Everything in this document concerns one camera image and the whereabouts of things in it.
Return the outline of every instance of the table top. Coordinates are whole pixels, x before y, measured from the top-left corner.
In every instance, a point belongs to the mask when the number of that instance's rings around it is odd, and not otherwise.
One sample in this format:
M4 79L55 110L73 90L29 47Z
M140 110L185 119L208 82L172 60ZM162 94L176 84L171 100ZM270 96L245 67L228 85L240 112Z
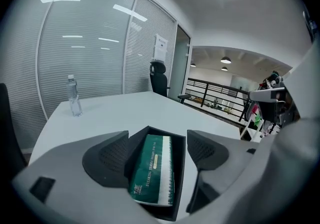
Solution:
M48 150L96 135L129 131L129 136L146 126L187 136L187 130L201 130L240 139L239 129L153 92L81 99L83 114L73 117L69 102L62 102L44 126L30 163ZM186 208L197 179L197 169L186 149L184 178L177 220L189 214Z

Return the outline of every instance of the water bottle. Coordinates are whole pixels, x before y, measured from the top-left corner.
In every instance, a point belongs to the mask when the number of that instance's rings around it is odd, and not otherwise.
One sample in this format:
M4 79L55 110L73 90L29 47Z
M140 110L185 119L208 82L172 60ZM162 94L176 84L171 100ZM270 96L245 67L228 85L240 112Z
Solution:
M75 77L73 75L68 76L68 81L66 83L66 91L68 93L70 108L72 111L72 114L75 117L82 115L82 109L79 101L79 95L78 95L78 89L77 89L77 82L74 79Z

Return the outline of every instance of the black office chair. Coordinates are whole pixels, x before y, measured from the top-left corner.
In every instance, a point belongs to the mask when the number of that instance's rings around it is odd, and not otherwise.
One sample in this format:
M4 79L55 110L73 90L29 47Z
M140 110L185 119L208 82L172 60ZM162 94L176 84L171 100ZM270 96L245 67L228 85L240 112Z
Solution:
M2 167L5 177L10 181L27 166L27 162L18 145L11 119L8 90L5 84L0 84L0 133Z
M167 97L167 86L168 80L165 76L166 67L164 63L159 61L152 61L150 65L150 80L151 86L154 93ZM189 99L191 95L179 95L180 103L183 104L186 99Z

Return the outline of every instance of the chair armrest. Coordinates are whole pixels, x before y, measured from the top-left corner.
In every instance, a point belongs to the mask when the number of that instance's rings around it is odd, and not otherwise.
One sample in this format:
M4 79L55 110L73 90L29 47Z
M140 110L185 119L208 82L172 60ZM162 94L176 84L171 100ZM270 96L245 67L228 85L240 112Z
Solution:
M190 97L191 97L191 95L188 95L188 94L178 96L179 99L189 99Z

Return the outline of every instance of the green tissue package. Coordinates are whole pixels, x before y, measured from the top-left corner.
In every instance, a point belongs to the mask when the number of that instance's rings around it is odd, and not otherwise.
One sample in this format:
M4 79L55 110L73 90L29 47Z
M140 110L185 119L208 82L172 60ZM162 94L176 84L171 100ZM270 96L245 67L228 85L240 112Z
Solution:
M134 167L129 193L140 204L170 207L174 190L171 137L148 134Z

